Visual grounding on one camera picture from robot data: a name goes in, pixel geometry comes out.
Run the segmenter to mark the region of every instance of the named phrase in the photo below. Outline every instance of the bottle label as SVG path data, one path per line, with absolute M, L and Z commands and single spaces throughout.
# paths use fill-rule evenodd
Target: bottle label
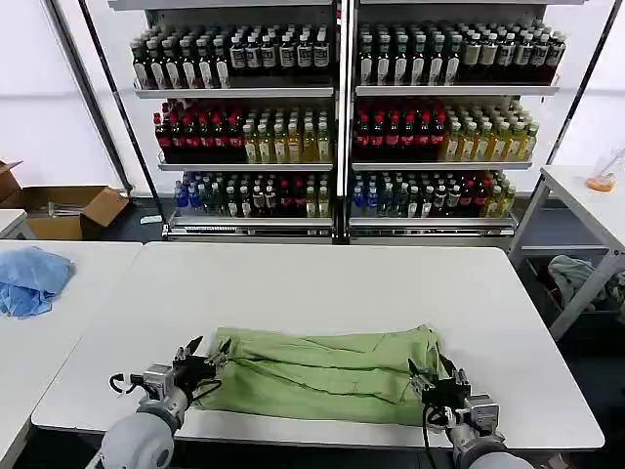
M 464 56 L 463 64 L 464 65 L 477 64 L 478 58 L 479 58 L 479 49 L 481 49 L 481 46 L 479 44 L 467 45 L 467 47 L 465 47 L 465 56 Z
M 222 84 L 222 88 L 229 88 L 228 65 L 225 62 L 217 62 L 217 74 L 219 75 L 219 82 Z
M 479 63 L 486 66 L 491 66 L 495 62 L 495 56 L 497 55 L 497 45 L 483 45 L 481 46 L 481 53 L 479 54 Z
M 297 65 L 300 67 L 313 66 L 313 47 L 298 46 Z
M 261 154 L 261 160 L 264 163 L 270 163 L 271 162 L 271 154 L 270 154 L 270 146 L 267 143 L 260 143 L 258 145 L 258 150 Z
M 508 66 L 512 61 L 512 47 L 504 45 L 499 47 L 499 54 L 497 55 L 497 64 L 502 66 Z
M 423 75 L 423 59 L 415 59 L 412 61 L 412 74 L 410 76 L 410 85 L 417 86 L 421 84 L 421 76 Z
M 330 159 L 330 143 L 326 141 L 319 141 L 319 159 L 321 161 L 328 161 Z
M 378 86 L 384 85 L 389 74 L 389 60 L 380 59 L 378 61 Z
M 167 83 L 165 82 L 165 74 L 163 73 L 163 67 L 160 64 L 152 64 L 150 66 L 154 80 L 156 80 L 156 86 L 159 90 L 167 89 Z
M 447 152 L 445 153 L 445 161 L 453 161 L 456 156 L 456 150 L 458 150 L 458 141 L 450 140 L 447 144 Z
M 389 146 L 397 145 L 397 142 L 399 142 L 399 135 L 387 135 L 386 141 Z
M 505 140 L 497 141 L 494 149 L 492 150 L 492 155 L 490 156 L 491 161 L 501 161 L 501 156 L 503 155 L 505 146 L 506 146 Z
M 371 59 L 362 59 L 360 62 L 360 84 L 368 85 L 371 79 Z
M 434 86 L 438 84 L 440 78 L 440 69 L 442 68 L 442 59 L 433 59 L 430 63 L 430 76 L 428 78 L 428 85 Z
M 421 218 L 428 218 L 430 216 L 430 211 L 432 210 L 432 204 L 430 202 L 424 202 L 421 207 Z
M 316 216 L 316 203 L 306 204 L 306 217 L 314 218 Z
M 247 66 L 250 68 L 260 68 L 261 66 L 261 50 L 258 47 L 247 47 L 245 50 L 247 58 Z
M 137 74 L 137 79 L 139 80 L 139 84 L 143 90 L 149 90 L 149 80 L 147 79 L 146 68 L 143 64 L 134 64 L 135 73 Z
M 395 62 L 395 85 L 403 83 L 403 77 L 406 74 L 406 59 L 397 59 Z
M 300 146 L 297 144 L 289 144 L 289 157 L 292 163 L 300 162 Z
M 286 147 L 282 142 L 275 142 L 275 159 L 278 163 L 286 163 Z
M 213 87 L 213 75 L 211 74 L 211 65 L 208 62 L 199 63 L 199 72 L 202 74 L 202 81 L 204 82 L 204 88 L 209 89 Z
M 329 47 L 327 44 L 314 46 L 314 66 L 324 68 L 330 65 Z
M 245 68 L 245 49 L 230 49 L 230 61 L 237 70 Z
M 195 68 L 193 68 L 193 64 L 189 62 L 185 62 L 183 64 L 183 70 L 185 71 L 185 77 L 187 78 L 188 87 L 191 90 L 197 88 L 197 83 L 195 82 Z
M 169 62 L 165 65 L 165 68 L 167 68 L 167 74 L 169 75 L 169 80 L 172 82 L 172 87 L 174 87 L 175 89 L 182 88 L 180 74 L 178 73 L 178 68 L 176 67 L 176 64 L 172 64 L 171 62 Z
M 480 140 L 476 148 L 476 161 L 485 161 L 486 147 L 488 147 L 488 140 Z
M 410 203 L 408 204 L 408 218 L 414 218 L 417 214 L 417 209 L 419 208 L 418 203 Z
M 280 47 L 280 64 L 284 68 L 295 66 L 295 48 L 293 46 Z
M 247 153 L 247 160 L 251 163 L 256 162 L 256 146 L 254 144 L 245 144 L 245 152 Z
M 445 85 L 453 85 L 456 81 L 456 73 L 458 73 L 458 65 L 460 60 L 457 58 L 449 59 L 447 62 L 447 70 L 445 71 Z
M 273 48 L 273 46 L 262 47 L 261 55 L 263 56 L 264 68 L 274 68 L 277 65 L 275 61 L 275 49 Z

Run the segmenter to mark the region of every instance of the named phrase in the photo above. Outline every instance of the cardboard box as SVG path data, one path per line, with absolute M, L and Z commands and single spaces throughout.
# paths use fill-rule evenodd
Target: cardboard box
M 107 186 L 34 187 L 22 189 L 11 174 L 19 163 L 0 161 L 0 208 L 41 211 L 48 202 L 84 205 L 79 215 L 28 217 L 38 239 L 93 240 L 121 213 L 129 200 Z

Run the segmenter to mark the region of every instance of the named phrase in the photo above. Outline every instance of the display shelf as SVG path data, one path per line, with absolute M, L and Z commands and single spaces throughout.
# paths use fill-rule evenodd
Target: display shelf
M 554 96 L 559 89 L 558 86 L 538 85 L 358 85 L 355 93 L 357 96 Z
M 352 163 L 354 171 L 479 171 L 484 169 L 527 169 L 531 161 L 484 161 L 454 162 L 433 161 L 427 163 Z
M 255 172 L 255 171 L 275 171 L 276 173 L 292 172 L 329 172 L 332 171 L 330 163 L 310 163 L 310 164 L 167 164 L 160 163 L 158 169 L 161 171 L 222 171 L 222 172 Z
M 332 5 L 332 0 L 108 0 L 117 12 L 189 8 L 300 7 Z

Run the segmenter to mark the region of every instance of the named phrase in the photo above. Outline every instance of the metal pole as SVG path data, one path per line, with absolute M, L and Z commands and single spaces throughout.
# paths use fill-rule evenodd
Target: metal pole
M 89 29 L 89 34 L 91 35 L 91 40 L 94 43 L 94 47 L 96 48 L 96 52 L 98 53 L 98 57 L 100 58 L 100 63 L 102 64 L 102 68 L 104 71 L 104 75 L 106 76 L 106 81 L 108 82 L 108 87 L 115 99 L 115 103 L 117 104 L 117 109 L 121 114 L 121 118 L 124 121 L 124 125 L 126 126 L 126 131 L 128 132 L 128 136 L 130 137 L 130 142 L 133 145 L 133 149 L 135 149 L 135 153 L 137 154 L 137 159 L 139 160 L 139 164 L 141 165 L 141 169 L 144 172 L 144 176 L 146 177 L 147 185 L 149 186 L 149 191 L 154 198 L 154 203 L 156 204 L 156 209 L 158 210 L 158 214 L 161 216 L 163 223 L 166 222 L 165 219 L 165 211 L 163 210 L 163 204 L 161 203 L 160 197 L 156 192 L 156 187 L 154 186 L 154 182 L 149 175 L 149 170 L 147 169 L 146 160 L 144 159 L 144 154 L 139 147 L 139 142 L 137 142 L 137 137 L 135 136 L 135 132 L 133 131 L 133 127 L 130 123 L 130 119 L 128 118 L 128 114 L 126 113 L 126 108 L 121 101 L 121 97 L 119 96 L 119 92 L 117 91 L 117 85 L 115 84 L 115 80 L 113 79 L 113 75 L 110 72 L 110 68 L 108 67 L 108 61 L 104 56 L 104 50 L 102 48 L 102 43 L 100 42 L 100 38 L 98 37 L 98 32 L 96 31 L 96 27 L 94 26 L 94 22 L 91 18 L 91 14 L 89 13 L 89 8 L 87 7 L 87 3 L 85 0 L 78 0 L 78 5 L 80 6 L 80 10 L 82 12 L 82 16 L 85 19 L 85 23 L 87 24 L 87 28 Z
M 91 115 L 94 118 L 94 124 L 96 125 L 96 128 L 98 129 L 98 132 L 102 137 L 103 144 L 108 153 L 110 162 L 115 168 L 117 177 L 121 181 L 124 190 L 130 196 L 133 187 L 128 181 L 126 172 L 124 171 L 124 165 L 121 162 L 119 152 L 117 151 L 117 147 L 115 146 L 115 142 L 110 135 L 108 126 L 106 125 L 106 121 L 104 120 L 100 105 L 98 105 L 96 93 L 94 92 L 91 81 L 89 80 L 89 75 L 87 74 L 85 65 L 80 59 L 80 54 L 78 53 L 76 45 L 73 41 L 73 37 L 69 32 L 69 28 L 67 27 L 67 21 L 65 20 L 63 12 L 59 8 L 57 0 L 42 0 L 42 3 L 45 9 L 48 11 L 48 17 L 50 18 L 50 21 L 52 22 L 53 27 L 55 28 L 59 36 L 61 45 L 65 52 L 65 56 L 69 61 L 69 66 L 71 67 L 74 76 L 76 77 L 78 88 L 80 89 L 80 92 L 85 100 L 87 109 L 91 112 Z

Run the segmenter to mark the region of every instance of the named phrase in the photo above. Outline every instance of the bottle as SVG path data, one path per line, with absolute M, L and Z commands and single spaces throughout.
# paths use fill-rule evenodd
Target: bottle
M 245 142 L 245 153 L 247 154 L 247 162 L 256 164 L 261 162 L 258 144 L 254 138 L 254 131 L 250 124 L 243 126 L 243 139 Z
M 325 31 L 320 31 L 316 36 L 316 42 L 312 50 L 314 71 L 327 73 L 330 66 L 330 45 L 325 40 Z
M 306 188 L 306 218 L 316 218 L 316 194 L 314 193 L 314 187 L 308 186 Z
M 468 162 L 471 161 L 471 156 L 473 153 L 473 146 L 475 143 L 475 135 L 476 130 L 478 129 L 478 125 L 470 121 L 467 124 L 467 130 L 465 135 L 460 139 L 460 145 L 458 146 L 458 150 L 456 151 L 456 161 Z
M 451 124 L 451 132 L 446 143 L 440 149 L 440 161 L 455 161 L 456 152 L 460 143 L 460 122 Z
M 492 123 L 485 121 L 481 124 L 481 132 L 479 133 L 476 143 L 474 145 L 474 157 L 473 161 L 486 161 L 486 150 L 488 143 L 490 142 L 490 131 L 492 129 Z
M 322 163 L 331 163 L 332 155 L 330 153 L 330 139 L 328 137 L 327 122 L 319 122 L 319 135 L 317 137 L 317 146 L 319 149 L 319 161 Z
M 455 34 L 451 37 L 451 47 L 446 58 L 445 75 L 443 85 L 453 85 L 456 81 L 458 66 L 460 65 L 460 48 L 462 46 L 462 36 Z
M 302 140 L 302 148 L 302 154 L 305 162 L 311 163 L 317 161 L 314 126 L 311 122 L 304 124 L 304 139 Z
M 158 43 L 154 39 L 147 41 L 147 51 L 149 53 L 149 68 L 152 71 L 154 82 L 159 90 L 167 89 L 167 81 L 165 79 L 165 72 L 163 65 L 161 64 L 161 57 L 158 51 Z
M 492 79 L 493 65 L 498 49 L 497 33 L 491 32 L 488 37 L 484 38 L 479 52 L 479 67 L 477 70 L 477 80 L 479 82 L 484 83 Z
M 445 36 L 437 35 L 434 38 L 434 49 L 430 55 L 430 72 L 428 74 L 428 85 L 438 85 L 440 81 L 440 71 L 442 70 L 442 45 Z
M 518 161 L 529 161 L 534 153 L 534 147 L 536 147 L 536 134 L 538 133 L 538 122 L 532 122 L 529 124 L 529 130 L 527 135 L 521 142 L 519 148 Z
M 462 68 L 460 70 L 460 78 L 463 82 L 470 83 L 477 78 L 476 71 L 479 52 L 481 51 L 480 38 L 479 33 L 474 33 L 471 38 L 467 40 L 467 44 L 465 45 L 465 53 L 462 57 Z
M 272 75 L 277 68 L 277 57 L 275 56 L 275 48 L 271 43 L 268 34 L 263 36 L 263 45 L 261 46 L 261 57 L 263 60 L 263 70 L 266 74 Z
M 155 88 L 155 84 L 152 85 L 150 80 L 151 73 L 148 75 L 149 66 L 148 60 L 144 53 L 143 43 L 141 41 L 133 41 L 130 44 L 130 48 L 133 51 L 133 69 L 139 80 L 139 85 L 142 90 L 151 90 Z
M 290 122 L 288 125 L 289 138 L 288 138 L 288 154 L 291 163 L 302 162 L 302 139 L 297 130 L 297 123 Z
M 243 47 L 243 44 L 241 44 L 240 36 L 236 34 L 232 37 L 230 43 L 230 63 L 232 64 L 232 74 L 242 75 L 245 72 L 247 64 L 245 48 Z
M 297 66 L 300 73 L 310 73 L 313 68 L 313 45 L 307 34 L 300 34 L 300 43 L 297 46 Z
M 400 34 L 397 37 L 397 54 L 395 57 L 395 85 L 403 85 L 406 77 L 406 46 L 408 43 L 408 36 Z
M 383 123 L 383 116 L 382 115 L 376 115 L 375 116 L 375 122 L 373 124 L 373 128 L 371 129 L 371 133 L 369 136 L 369 143 L 370 145 L 375 148 L 375 149 L 379 149 L 382 144 L 384 143 L 384 123 Z
M 247 36 L 247 48 L 245 49 L 245 59 L 247 68 L 253 74 L 259 74 L 263 61 L 261 59 L 261 48 L 258 47 L 256 36 Z
M 158 112 L 154 113 L 154 135 L 156 136 L 156 141 L 161 149 L 166 150 L 172 146 L 172 141 L 169 137 L 169 131 L 167 128 L 161 123 L 160 114 Z
M 261 156 L 261 161 L 263 162 L 263 164 L 275 163 L 275 148 L 273 147 L 273 143 L 271 142 L 270 134 L 267 131 L 267 125 L 260 124 L 258 126 L 258 131 L 258 149 Z
M 423 82 L 423 70 L 425 68 L 426 56 L 426 36 L 418 34 L 416 38 L 414 56 L 412 56 L 412 67 L 410 68 L 410 85 L 417 86 Z

